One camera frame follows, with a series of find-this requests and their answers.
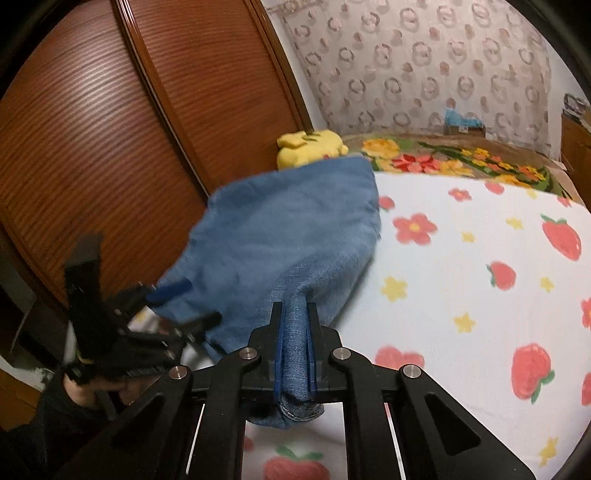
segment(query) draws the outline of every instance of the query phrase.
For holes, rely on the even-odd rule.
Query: person's hand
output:
[[[96,398],[97,391],[119,392],[121,401],[125,405],[130,405],[159,378],[160,376],[156,375],[112,381],[96,377],[85,385],[78,385],[67,375],[64,375],[63,384],[66,394],[76,405],[97,410],[100,408],[99,400]]]

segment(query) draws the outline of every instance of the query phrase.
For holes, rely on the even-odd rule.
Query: wooden cabinet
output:
[[[579,195],[591,209],[591,133],[568,116],[562,116],[562,161]]]
[[[103,295],[155,283],[206,194],[311,122],[260,0],[48,3],[77,5],[0,99],[0,248],[63,314],[80,237],[103,234]]]

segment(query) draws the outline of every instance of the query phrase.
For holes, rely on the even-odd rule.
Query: yellow plush toy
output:
[[[296,168],[323,158],[346,155],[349,149],[343,140],[331,130],[285,134],[277,139],[281,148],[277,154],[277,168]]]

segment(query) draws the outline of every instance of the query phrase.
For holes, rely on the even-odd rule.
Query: white bedsheet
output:
[[[376,181],[382,238],[335,323],[343,344],[420,364],[550,479],[591,420],[591,215],[480,180]],[[243,479],[347,477],[339,405],[289,431],[247,424],[246,436]]]

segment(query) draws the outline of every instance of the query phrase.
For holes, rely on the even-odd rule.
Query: denim fabric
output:
[[[157,313],[183,322],[207,310],[223,320],[206,335],[219,359],[245,346],[284,303],[282,394],[258,423],[288,427],[322,406],[307,380],[307,301],[327,325],[350,295],[379,237],[378,191],[369,162],[345,157],[274,171],[218,190],[189,244],[160,285],[188,278],[192,289]]]

